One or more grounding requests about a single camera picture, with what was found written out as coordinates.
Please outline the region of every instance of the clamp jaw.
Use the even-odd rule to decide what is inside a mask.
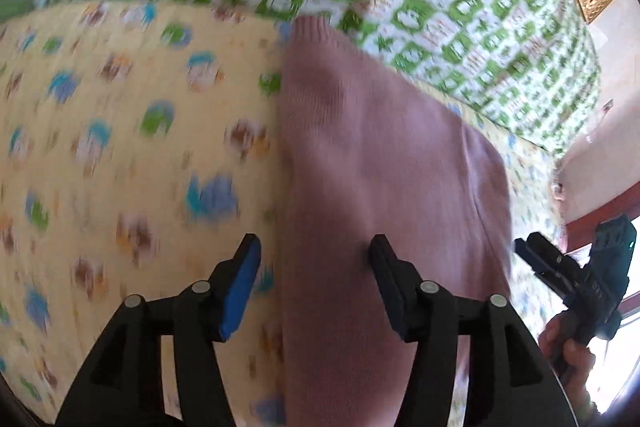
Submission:
[[[371,241],[369,261],[392,329],[406,343],[418,342],[396,427],[447,425],[459,335],[471,337],[465,427],[577,425],[556,375],[504,296],[453,296],[399,260],[384,235]]]
[[[235,427],[212,342],[240,324],[260,266],[260,240],[246,234],[233,259],[180,295],[128,296],[86,357],[56,426]],[[174,337],[183,422],[164,413],[160,337]]]

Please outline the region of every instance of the finger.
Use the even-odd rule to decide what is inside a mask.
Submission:
[[[574,368],[573,374],[564,385],[564,391],[571,403],[579,403],[586,395],[586,383],[596,362],[595,355],[588,347],[575,341],[566,341],[562,351],[564,359]]]
[[[575,367],[576,375],[588,376],[596,363],[596,356],[590,349],[573,340],[568,340],[564,343],[562,355],[569,365]]]
[[[545,357],[550,357],[553,351],[554,343],[560,333],[561,315],[558,314],[552,318],[545,326],[545,330],[538,337],[538,345],[540,351]]]

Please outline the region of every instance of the yellow patterned bedsheet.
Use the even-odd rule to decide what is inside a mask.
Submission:
[[[45,420],[122,298],[175,295],[254,232],[258,280],[216,350],[238,425],[284,423],[276,224],[287,176],[274,97],[286,33],[206,7],[115,2],[0,26],[0,371]],[[502,154],[514,235],[557,240],[551,158],[426,89]],[[512,289],[541,330],[549,293],[520,264]],[[167,412],[179,416],[170,342],[162,359]]]

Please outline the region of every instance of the knit fabric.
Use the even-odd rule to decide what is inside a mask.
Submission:
[[[508,296],[502,159],[312,17],[292,26],[278,119],[292,169],[281,228],[287,424],[388,427],[415,344],[391,330],[369,242],[385,233],[399,258],[454,295]]]

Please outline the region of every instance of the wall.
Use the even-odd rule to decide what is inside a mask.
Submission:
[[[614,0],[591,24],[602,65],[601,105],[614,107],[589,144],[579,136],[562,162],[572,221],[640,182],[640,5]]]

